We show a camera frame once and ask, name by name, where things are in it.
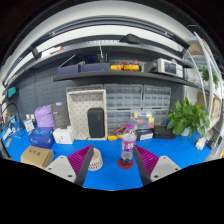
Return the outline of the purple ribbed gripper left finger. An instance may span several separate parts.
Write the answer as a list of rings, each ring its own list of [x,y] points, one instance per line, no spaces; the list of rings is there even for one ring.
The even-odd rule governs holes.
[[[82,186],[93,154],[93,146],[86,146],[68,157],[59,156],[45,168],[45,171]]]

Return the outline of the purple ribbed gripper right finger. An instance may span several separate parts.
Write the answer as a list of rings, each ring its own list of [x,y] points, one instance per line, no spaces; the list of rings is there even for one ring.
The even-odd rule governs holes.
[[[140,146],[133,148],[133,155],[144,186],[180,170],[169,157],[158,157]]]

